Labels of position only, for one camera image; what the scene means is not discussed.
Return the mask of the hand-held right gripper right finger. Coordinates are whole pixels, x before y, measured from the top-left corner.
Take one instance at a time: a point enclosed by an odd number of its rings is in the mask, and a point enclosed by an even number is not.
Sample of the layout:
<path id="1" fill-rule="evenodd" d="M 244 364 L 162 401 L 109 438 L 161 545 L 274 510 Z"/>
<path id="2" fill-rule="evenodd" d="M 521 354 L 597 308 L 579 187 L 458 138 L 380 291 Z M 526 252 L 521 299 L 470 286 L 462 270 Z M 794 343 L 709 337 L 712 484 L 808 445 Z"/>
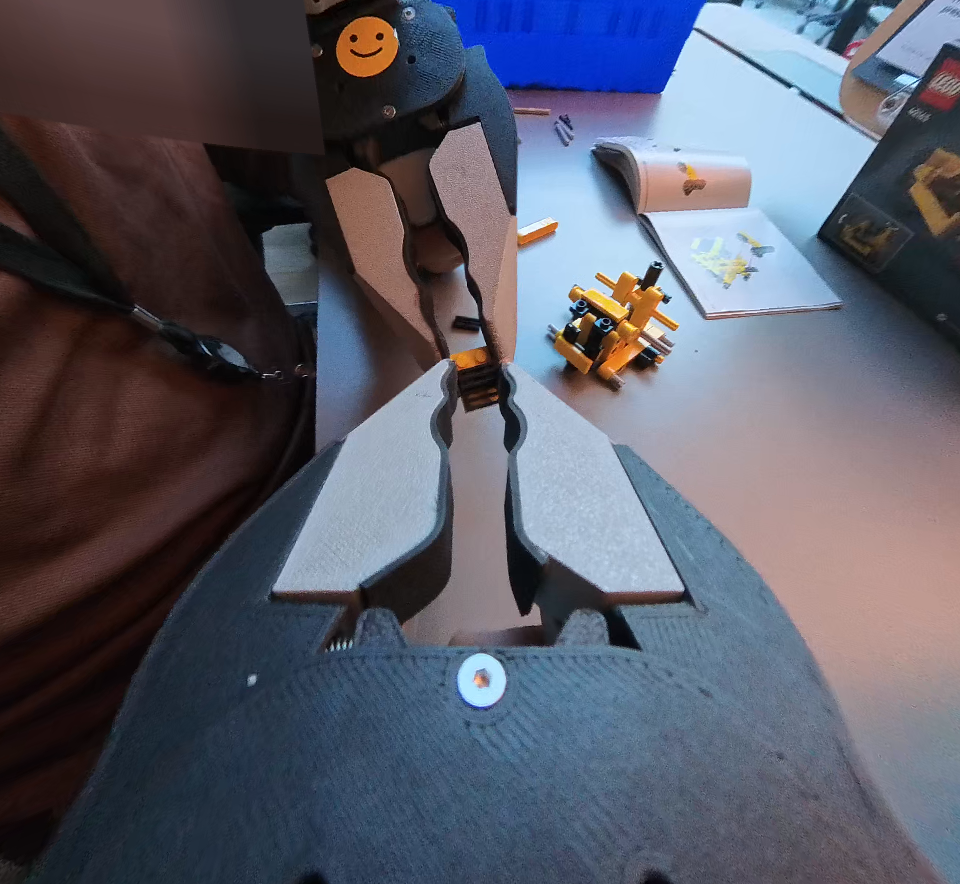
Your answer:
<path id="1" fill-rule="evenodd" d="M 515 364 L 502 369 L 499 403 L 520 613 L 679 602 L 685 585 L 606 434 Z"/>

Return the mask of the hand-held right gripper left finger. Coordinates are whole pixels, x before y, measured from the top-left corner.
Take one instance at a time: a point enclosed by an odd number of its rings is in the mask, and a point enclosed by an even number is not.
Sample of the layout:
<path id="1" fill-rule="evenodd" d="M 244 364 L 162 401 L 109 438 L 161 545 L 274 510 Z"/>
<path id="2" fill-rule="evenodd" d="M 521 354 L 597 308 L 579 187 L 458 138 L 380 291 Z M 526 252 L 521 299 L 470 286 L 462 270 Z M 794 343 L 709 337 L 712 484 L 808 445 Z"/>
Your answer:
<path id="1" fill-rule="evenodd" d="M 341 442 L 272 587 L 289 602 L 410 619 L 451 573 L 456 366 L 441 361 Z"/>

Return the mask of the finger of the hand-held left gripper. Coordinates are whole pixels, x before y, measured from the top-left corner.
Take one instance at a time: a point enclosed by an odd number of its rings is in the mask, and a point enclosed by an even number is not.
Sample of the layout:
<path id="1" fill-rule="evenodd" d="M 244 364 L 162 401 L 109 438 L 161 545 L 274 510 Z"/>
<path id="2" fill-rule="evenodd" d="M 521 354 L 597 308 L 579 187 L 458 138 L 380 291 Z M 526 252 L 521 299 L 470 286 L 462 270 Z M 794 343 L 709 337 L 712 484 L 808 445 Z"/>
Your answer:
<path id="1" fill-rule="evenodd" d="M 326 187 L 354 280 L 420 366 L 439 363 L 449 350 L 416 271 L 410 228 L 391 182 L 349 169 L 330 177 Z"/>
<path id="2" fill-rule="evenodd" d="M 480 122 L 450 130 L 429 163 L 441 222 L 465 262 L 488 348 L 512 362 L 518 332 L 518 223 Z"/>

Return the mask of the yellow lego vehicle model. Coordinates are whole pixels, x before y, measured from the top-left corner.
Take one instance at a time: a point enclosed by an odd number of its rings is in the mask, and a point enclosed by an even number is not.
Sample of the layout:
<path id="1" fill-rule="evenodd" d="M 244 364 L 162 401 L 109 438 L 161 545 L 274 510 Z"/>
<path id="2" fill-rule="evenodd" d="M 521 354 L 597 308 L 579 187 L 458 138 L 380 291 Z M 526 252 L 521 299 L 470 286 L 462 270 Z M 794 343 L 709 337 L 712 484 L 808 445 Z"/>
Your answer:
<path id="1" fill-rule="evenodd" d="M 652 262 L 642 276 L 624 272 L 617 279 L 596 274 L 601 289 L 573 287 L 569 321 L 549 326 L 553 349 L 582 374 L 619 389 L 628 366 L 661 365 L 671 354 L 670 333 L 678 323 L 664 312 L 670 298 L 659 285 L 665 269 Z"/>

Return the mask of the yellow black lego brick assembly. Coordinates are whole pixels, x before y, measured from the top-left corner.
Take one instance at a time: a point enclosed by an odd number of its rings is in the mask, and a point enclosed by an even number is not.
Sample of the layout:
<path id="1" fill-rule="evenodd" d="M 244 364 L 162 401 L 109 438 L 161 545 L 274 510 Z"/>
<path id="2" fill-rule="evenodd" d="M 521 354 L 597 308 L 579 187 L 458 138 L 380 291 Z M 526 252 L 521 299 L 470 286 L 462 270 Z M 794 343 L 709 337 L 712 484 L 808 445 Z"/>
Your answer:
<path id="1" fill-rule="evenodd" d="M 499 400 L 500 364 L 496 355 L 484 347 L 453 353 L 456 364 L 459 399 L 465 412 L 481 410 Z"/>

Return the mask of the lego instruction booklet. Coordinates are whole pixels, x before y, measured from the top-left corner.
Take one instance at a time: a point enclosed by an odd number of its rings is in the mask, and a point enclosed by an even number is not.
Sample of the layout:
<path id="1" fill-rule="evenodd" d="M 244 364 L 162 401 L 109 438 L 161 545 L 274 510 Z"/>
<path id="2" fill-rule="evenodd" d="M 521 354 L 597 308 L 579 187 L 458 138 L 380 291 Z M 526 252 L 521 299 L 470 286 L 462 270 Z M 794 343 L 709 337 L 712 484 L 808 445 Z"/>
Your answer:
<path id="1" fill-rule="evenodd" d="M 832 311 L 842 300 L 769 218 L 750 206 L 740 156 L 634 136 L 597 140 L 639 222 L 707 320 Z"/>

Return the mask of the dark lego set box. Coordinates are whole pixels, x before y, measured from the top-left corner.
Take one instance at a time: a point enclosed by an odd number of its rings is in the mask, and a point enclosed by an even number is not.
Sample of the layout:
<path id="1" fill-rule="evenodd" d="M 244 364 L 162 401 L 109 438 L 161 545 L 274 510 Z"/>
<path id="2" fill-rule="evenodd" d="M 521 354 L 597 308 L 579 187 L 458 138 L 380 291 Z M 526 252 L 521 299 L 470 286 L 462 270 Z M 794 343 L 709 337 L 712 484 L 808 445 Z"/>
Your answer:
<path id="1" fill-rule="evenodd" d="M 818 236 L 958 348 L 958 44 L 942 47 Z"/>

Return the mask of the person's left hand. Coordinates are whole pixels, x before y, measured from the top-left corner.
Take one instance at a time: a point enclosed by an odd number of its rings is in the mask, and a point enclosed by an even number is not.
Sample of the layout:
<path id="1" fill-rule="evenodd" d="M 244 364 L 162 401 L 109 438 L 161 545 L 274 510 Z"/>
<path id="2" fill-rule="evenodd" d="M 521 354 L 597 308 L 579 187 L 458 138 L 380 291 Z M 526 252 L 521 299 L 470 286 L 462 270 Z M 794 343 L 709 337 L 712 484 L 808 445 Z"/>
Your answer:
<path id="1" fill-rule="evenodd" d="M 444 275 L 464 265 L 464 255 L 446 230 L 439 218 L 411 227 L 412 260 L 418 274 Z"/>

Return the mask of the blue plastic bin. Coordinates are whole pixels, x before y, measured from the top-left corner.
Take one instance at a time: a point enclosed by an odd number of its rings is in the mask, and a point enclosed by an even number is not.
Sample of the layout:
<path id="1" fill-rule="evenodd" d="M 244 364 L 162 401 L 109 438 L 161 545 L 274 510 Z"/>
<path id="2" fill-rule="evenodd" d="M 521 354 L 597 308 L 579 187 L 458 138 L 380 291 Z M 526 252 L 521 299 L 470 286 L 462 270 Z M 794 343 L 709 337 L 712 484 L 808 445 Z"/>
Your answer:
<path id="1" fill-rule="evenodd" d="M 432 0 L 506 88 L 655 95 L 707 0 Z"/>

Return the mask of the person's brown shirt torso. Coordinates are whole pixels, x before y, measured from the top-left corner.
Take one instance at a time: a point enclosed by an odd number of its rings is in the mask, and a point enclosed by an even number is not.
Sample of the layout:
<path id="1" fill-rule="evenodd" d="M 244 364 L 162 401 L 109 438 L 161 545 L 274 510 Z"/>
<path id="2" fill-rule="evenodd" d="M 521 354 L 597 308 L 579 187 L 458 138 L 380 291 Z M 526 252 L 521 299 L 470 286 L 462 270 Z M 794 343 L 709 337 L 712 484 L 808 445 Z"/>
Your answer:
<path id="1" fill-rule="evenodd" d="M 95 261 L 121 306 L 2 270 L 2 882 L 99 758 L 151 640 L 313 452 L 313 385 L 214 381 L 138 305 L 261 370 L 314 362 L 202 144 L 2 115 L 2 242 Z"/>

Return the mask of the round wooden display board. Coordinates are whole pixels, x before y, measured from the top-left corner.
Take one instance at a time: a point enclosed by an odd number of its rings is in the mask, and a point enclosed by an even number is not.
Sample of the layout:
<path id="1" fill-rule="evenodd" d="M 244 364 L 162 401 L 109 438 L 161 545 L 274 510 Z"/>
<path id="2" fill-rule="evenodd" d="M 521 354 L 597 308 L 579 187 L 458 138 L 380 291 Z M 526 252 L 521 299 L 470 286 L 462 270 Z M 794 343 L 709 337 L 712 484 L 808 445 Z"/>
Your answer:
<path id="1" fill-rule="evenodd" d="M 889 127 L 878 118 L 886 94 L 861 79 L 857 74 L 858 69 L 896 37 L 930 1 L 902 0 L 859 48 L 842 78 L 839 99 L 844 121 L 875 142 L 883 137 Z"/>

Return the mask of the printed instruction sheet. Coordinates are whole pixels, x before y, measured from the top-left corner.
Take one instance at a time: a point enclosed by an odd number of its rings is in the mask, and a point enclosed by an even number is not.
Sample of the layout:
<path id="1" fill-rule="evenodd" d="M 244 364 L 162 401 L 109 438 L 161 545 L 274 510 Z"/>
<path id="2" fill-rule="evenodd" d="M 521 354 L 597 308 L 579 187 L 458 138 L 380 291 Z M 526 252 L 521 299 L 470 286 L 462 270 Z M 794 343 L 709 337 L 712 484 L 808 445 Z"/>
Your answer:
<path id="1" fill-rule="evenodd" d="M 943 45 L 959 40 L 959 0 L 929 0 L 876 56 L 902 73 L 923 77 Z"/>

